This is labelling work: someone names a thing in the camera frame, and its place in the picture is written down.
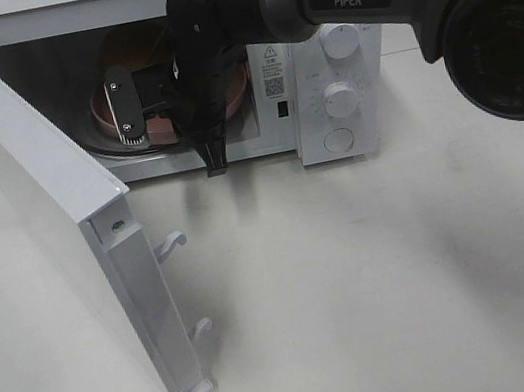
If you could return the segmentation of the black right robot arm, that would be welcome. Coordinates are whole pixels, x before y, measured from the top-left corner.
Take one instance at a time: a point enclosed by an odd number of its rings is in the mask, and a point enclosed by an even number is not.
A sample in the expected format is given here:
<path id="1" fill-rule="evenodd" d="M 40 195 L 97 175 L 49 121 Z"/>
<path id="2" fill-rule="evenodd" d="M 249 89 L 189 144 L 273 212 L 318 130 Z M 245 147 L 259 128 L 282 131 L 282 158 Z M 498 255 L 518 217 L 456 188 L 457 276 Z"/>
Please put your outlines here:
<path id="1" fill-rule="evenodd" d="M 167 0 L 171 59 L 105 75 L 122 142 L 146 135 L 165 115 L 202 158 L 208 174 L 227 170 L 226 96 L 246 45 L 298 43 L 325 23 L 407 24 L 423 58 L 443 60 L 473 105 L 524 121 L 524 0 Z"/>

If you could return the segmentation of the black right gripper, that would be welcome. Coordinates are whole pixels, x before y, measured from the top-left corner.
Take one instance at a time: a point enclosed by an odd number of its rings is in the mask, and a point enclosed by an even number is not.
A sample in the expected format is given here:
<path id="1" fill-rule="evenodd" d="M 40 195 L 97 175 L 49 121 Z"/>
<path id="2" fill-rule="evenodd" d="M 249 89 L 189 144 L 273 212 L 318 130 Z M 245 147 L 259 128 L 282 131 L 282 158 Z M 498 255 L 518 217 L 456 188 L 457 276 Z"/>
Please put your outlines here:
<path id="1" fill-rule="evenodd" d="M 154 115 L 166 115 L 179 139 L 202 159 L 207 175 L 223 175 L 229 164 L 227 89 L 244 55 L 241 43 L 206 50 L 177 49 L 167 62 L 143 69 L 110 67 L 104 73 L 104 84 L 132 83 L 145 123 Z"/>

